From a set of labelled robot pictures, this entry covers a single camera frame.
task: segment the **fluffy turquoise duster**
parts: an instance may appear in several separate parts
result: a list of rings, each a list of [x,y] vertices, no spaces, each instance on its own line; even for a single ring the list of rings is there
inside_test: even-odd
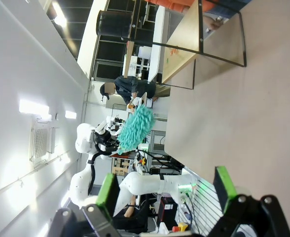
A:
[[[135,150],[154,126],[152,110],[144,105],[139,106],[134,115],[129,116],[122,128],[118,140],[119,154]]]

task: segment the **black cylinder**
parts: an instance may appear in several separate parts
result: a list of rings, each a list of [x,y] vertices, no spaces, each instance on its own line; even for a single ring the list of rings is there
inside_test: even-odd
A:
[[[96,32],[99,36],[128,38],[132,14],[117,11],[99,11]]]

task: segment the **orange shirt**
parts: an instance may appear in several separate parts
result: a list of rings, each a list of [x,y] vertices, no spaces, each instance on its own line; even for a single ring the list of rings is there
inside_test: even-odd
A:
[[[173,11],[182,12],[185,6],[191,6],[195,0],[145,0],[145,1],[156,5],[164,6]],[[211,10],[214,6],[215,6],[214,3],[202,0],[203,12]]]

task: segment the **person wearing black cap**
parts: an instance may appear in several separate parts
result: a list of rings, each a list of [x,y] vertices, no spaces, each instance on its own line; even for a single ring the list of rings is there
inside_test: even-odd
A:
[[[170,87],[156,85],[155,82],[147,80],[137,80],[136,77],[124,78],[123,76],[117,77],[114,82],[106,82],[100,87],[102,96],[107,97],[117,93],[120,95],[125,104],[129,104],[131,97],[142,97],[147,92],[147,98],[153,98],[155,101],[158,97],[168,97],[170,95]]]

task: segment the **ceiling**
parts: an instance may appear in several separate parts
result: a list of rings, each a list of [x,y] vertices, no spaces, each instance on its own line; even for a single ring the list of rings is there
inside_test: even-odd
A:
[[[59,4],[67,19],[67,25],[64,28],[54,22],[54,18],[57,16],[53,7],[54,2]],[[93,0],[54,0],[47,11],[47,16],[76,60],[92,2]]]

